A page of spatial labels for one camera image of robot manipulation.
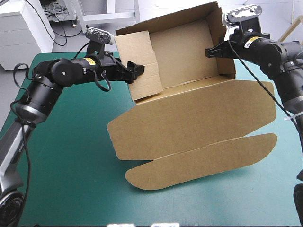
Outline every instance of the yellow label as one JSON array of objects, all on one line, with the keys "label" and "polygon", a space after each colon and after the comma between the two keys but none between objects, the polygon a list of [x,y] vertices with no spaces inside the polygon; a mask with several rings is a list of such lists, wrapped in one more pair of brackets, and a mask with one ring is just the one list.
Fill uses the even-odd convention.
[{"label": "yellow label", "polygon": [[83,58],[83,59],[87,60],[87,62],[88,62],[90,65],[95,65],[95,64],[96,64],[95,61],[94,61],[93,59],[91,59],[91,58]]},{"label": "yellow label", "polygon": [[254,42],[255,40],[260,39],[260,38],[262,38],[262,37],[254,36],[254,37],[250,38],[250,39],[244,44],[244,48],[249,48],[250,45],[252,44],[252,42]]}]

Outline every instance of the black cable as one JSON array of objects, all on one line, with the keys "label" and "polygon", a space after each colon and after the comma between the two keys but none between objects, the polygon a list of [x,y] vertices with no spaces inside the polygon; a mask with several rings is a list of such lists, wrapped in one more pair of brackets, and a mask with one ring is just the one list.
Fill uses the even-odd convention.
[{"label": "black cable", "polygon": [[102,91],[108,92],[112,89],[112,86],[110,85],[110,82],[106,76],[106,71],[103,70],[103,72],[101,73],[101,77],[103,78],[103,80],[106,82],[108,88],[103,87],[101,84],[98,83],[98,76],[96,71],[92,70],[92,69],[87,69],[87,72],[93,72],[95,75],[95,84],[97,85],[98,88],[100,88]]},{"label": "black cable", "polygon": [[303,53],[303,51],[299,52],[295,57],[294,57],[294,63],[296,64],[296,66],[300,67],[301,69],[303,69],[303,67],[298,63],[298,57],[299,55]]},{"label": "black cable", "polygon": [[[48,12],[48,11],[44,11],[44,13],[49,13],[49,14],[47,15],[47,17],[56,16],[54,13],[51,13],[51,12]],[[54,22],[60,22],[60,25],[61,25],[62,30],[65,31],[65,29],[64,29],[63,25],[61,24],[61,21],[60,21],[60,20],[54,21]],[[53,32],[54,32],[55,34],[57,34],[58,36],[62,36],[62,37],[75,37],[75,36],[78,36],[78,35],[82,32],[82,29],[81,29],[77,34],[75,34],[75,35],[66,35],[66,32],[64,32],[65,35],[59,34],[59,33],[55,32],[55,31],[53,31]]]},{"label": "black cable", "polygon": [[80,50],[78,50],[78,52],[76,53],[76,55],[75,55],[74,58],[76,58],[76,57],[79,55],[79,53],[84,49],[84,47],[86,47],[88,44],[89,44],[89,42],[86,43],[86,44],[84,44],[84,45],[80,48]]},{"label": "black cable", "polygon": [[35,7],[34,7],[28,0],[24,0],[24,1],[26,1],[26,2],[34,9],[34,11],[36,12],[36,14],[39,16],[39,18],[40,18],[40,20],[41,20],[41,22],[42,22],[42,24],[43,24],[43,26],[44,26],[46,32],[48,33],[49,37],[53,40],[53,42],[54,42],[55,44],[57,44],[58,46],[65,46],[65,45],[67,44],[67,37],[65,38],[65,43],[64,43],[64,44],[59,44],[59,43],[57,43],[57,42],[52,38],[52,36],[51,36],[51,34],[49,33],[49,31],[47,30],[44,21],[42,20],[41,16],[39,15],[39,13],[38,13],[38,11],[35,9]]},{"label": "black cable", "polygon": [[[29,97],[30,93],[29,93],[29,90],[27,90],[26,88],[24,87],[21,87],[17,81],[16,81],[16,72],[18,70],[18,68],[22,65],[25,65],[26,66],[26,78],[29,79],[29,80],[32,80],[32,78],[29,78],[28,77],[28,71],[29,71],[29,67],[28,65],[26,65],[25,63],[19,63],[15,66],[14,70],[13,70],[13,79],[14,79],[14,82],[16,84],[16,86],[22,90],[25,90],[26,93],[27,93],[27,96]],[[30,160],[30,155],[29,155],[29,152],[28,152],[28,147],[27,147],[27,139],[26,139],[26,134],[25,134],[25,128],[24,128],[24,125],[25,125],[25,120],[17,113],[17,111],[15,110],[14,108],[14,104],[18,103],[20,101],[19,100],[15,100],[13,101],[11,104],[10,104],[10,109],[11,111],[18,117],[18,119],[20,120],[21,122],[21,130],[22,130],[22,140],[23,140],[23,144],[24,144],[24,149],[25,149],[25,154],[26,154],[26,157],[27,157],[27,185],[26,185],[26,189],[25,189],[25,194],[24,194],[24,199],[23,199],[23,205],[22,205],[22,208],[21,208],[21,212],[20,214],[22,214],[23,210],[24,210],[24,207],[25,207],[25,204],[26,204],[26,201],[27,201],[27,198],[28,198],[28,192],[29,192],[29,186],[30,186],[30,181],[31,181],[31,160]]]},{"label": "black cable", "polygon": [[22,138],[23,138],[23,144],[24,144],[24,150],[25,150],[25,155],[27,157],[27,187],[25,189],[25,194],[24,194],[24,200],[23,200],[23,206],[21,210],[21,214],[24,210],[27,198],[28,198],[28,192],[29,192],[29,186],[30,186],[30,180],[31,180],[31,168],[32,168],[32,163],[30,160],[28,148],[27,148],[27,139],[25,135],[25,129],[24,129],[24,124],[22,125]]},{"label": "black cable", "polygon": [[[262,84],[262,82],[257,78],[257,76],[249,69],[249,67],[245,64],[245,62],[242,60],[242,58],[238,55],[238,53],[235,51],[235,49],[232,47],[231,42],[228,40],[227,41],[229,44],[229,47],[233,51],[233,53],[237,56],[239,61],[242,63],[242,65],[247,69],[247,71],[253,76],[253,78],[261,85],[261,87],[269,94],[269,96],[274,100],[274,102],[280,107],[280,109],[288,116],[291,117],[290,114],[286,111],[286,109],[276,100],[274,95]],[[300,137],[300,143],[301,143],[301,150],[303,154],[303,139],[302,139],[302,132],[298,126],[298,124],[294,121],[293,118],[291,118],[292,123],[294,124],[295,128],[297,129]]]},{"label": "black cable", "polygon": [[79,34],[81,34],[81,32],[82,32],[82,29],[75,35],[62,35],[62,34],[56,33],[54,31],[55,34],[57,34],[58,36],[62,36],[62,37],[75,37],[75,36],[78,36]]},{"label": "black cable", "polygon": [[26,65],[25,63],[19,63],[19,64],[17,64],[17,65],[15,66],[15,68],[14,68],[14,70],[13,70],[13,78],[14,78],[15,85],[16,85],[18,88],[20,88],[21,90],[25,90],[26,93],[27,93],[27,95],[29,96],[29,91],[28,91],[28,89],[25,88],[25,87],[21,87],[21,86],[18,84],[18,82],[16,81],[16,73],[17,73],[17,70],[18,70],[18,68],[19,68],[20,66],[22,66],[22,65],[25,65],[26,68],[27,68],[27,69],[26,69],[26,72],[25,72],[25,77],[28,78],[29,67],[28,67],[28,65]]}]

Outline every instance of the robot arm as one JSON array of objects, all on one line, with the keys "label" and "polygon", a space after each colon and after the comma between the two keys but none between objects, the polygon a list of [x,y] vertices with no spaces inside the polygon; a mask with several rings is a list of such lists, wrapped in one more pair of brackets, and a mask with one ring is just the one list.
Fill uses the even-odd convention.
[{"label": "robot arm", "polygon": [[[143,74],[144,66],[128,62],[127,67],[104,46],[114,42],[105,31],[89,28],[90,39],[85,58],[44,61],[33,69],[32,81],[27,92],[17,100],[15,113],[18,118],[0,140],[0,227],[17,226],[24,207],[24,196],[17,191],[23,185],[17,172],[19,157],[37,124],[44,122],[51,113],[65,87],[95,82],[103,91],[111,89],[110,81],[133,83]],[[105,80],[108,88],[98,81]]]},{"label": "robot arm", "polygon": [[[270,39],[270,34],[261,33],[258,20],[261,12],[259,5],[248,5],[223,14],[226,35],[205,53],[209,58],[243,59],[260,66],[275,83],[283,104],[280,107],[285,113],[289,111],[295,115],[292,121],[303,148],[303,47],[298,41],[277,42]],[[303,181],[303,170],[297,179]],[[295,186],[294,202],[303,226],[303,184]]]}]

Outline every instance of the green tabletop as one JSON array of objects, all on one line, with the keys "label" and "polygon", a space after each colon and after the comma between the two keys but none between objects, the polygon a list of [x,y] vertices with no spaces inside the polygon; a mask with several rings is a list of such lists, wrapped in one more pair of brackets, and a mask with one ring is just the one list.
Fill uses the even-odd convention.
[{"label": "green tabletop", "polygon": [[[73,56],[39,54],[31,68]],[[249,66],[261,80],[268,80],[257,66]],[[238,61],[236,69],[237,79],[251,79]],[[283,120],[282,111],[277,110],[273,123],[252,133],[278,136],[264,160],[164,190],[144,191],[125,179],[125,172],[143,161],[118,160],[107,132],[109,121],[134,106],[124,82],[113,82],[112,87],[108,93],[94,83],[66,88],[47,121],[33,132],[28,145],[32,182],[21,225],[300,224],[292,194],[302,156],[295,128]],[[14,117],[10,113],[0,136]],[[25,181],[25,157],[18,169]]]}]

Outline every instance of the brown cardboard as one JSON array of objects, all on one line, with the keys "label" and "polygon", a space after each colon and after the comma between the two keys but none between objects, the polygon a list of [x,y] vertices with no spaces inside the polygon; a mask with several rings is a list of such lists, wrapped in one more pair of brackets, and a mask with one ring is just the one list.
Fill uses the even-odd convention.
[{"label": "brown cardboard", "polygon": [[225,33],[221,14],[212,2],[116,32],[122,62],[146,67],[130,87],[137,105],[108,124],[119,159],[153,160],[127,171],[132,185],[155,190],[252,165],[274,147],[273,134],[244,138],[275,119],[268,94],[234,80],[233,60],[205,57]]},{"label": "brown cardboard", "polygon": [[132,61],[145,66],[144,73],[135,83],[129,85],[132,99],[137,100],[163,91],[148,31],[117,36],[116,44],[124,65],[127,65],[127,61]]},{"label": "brown cardboard", "polygon": [[275,144],[276,135],[274,134],[223,141],[204,148],[161,157],[128,170],[125,177],[129,183],[141,189],[162,189],[200,177],[249,166],[265,158]]},{"label": "brown cardboard", "polygon": [[155,160],[243,137],[272,122],[275,112],[257,82],[228,80],[135,106],[107,129],[120,160]]},{"label": "brown cardboard", "polygon": [[[234,78],[235,69],[231,59],[216,61],[207,58],[204,52],[205,48],[217,43],[225,32],[225,28],[216,23],[221,18],[220,13],[221,9],[213,2],[116,31],[116,44],[123,63],[138,60],[147,67],[147,72],[140,76],[142,79],[139,77],[129,87],[132,99],[140,103],[138,99],[149,97],[151,93],[161,93],[162,88],[162,93],[165,93],[166,88],[219,74]],[[148,71],[149,65],[141,60],[141,56],[154,57],[153,52],[159,66],[160,83]]]}]

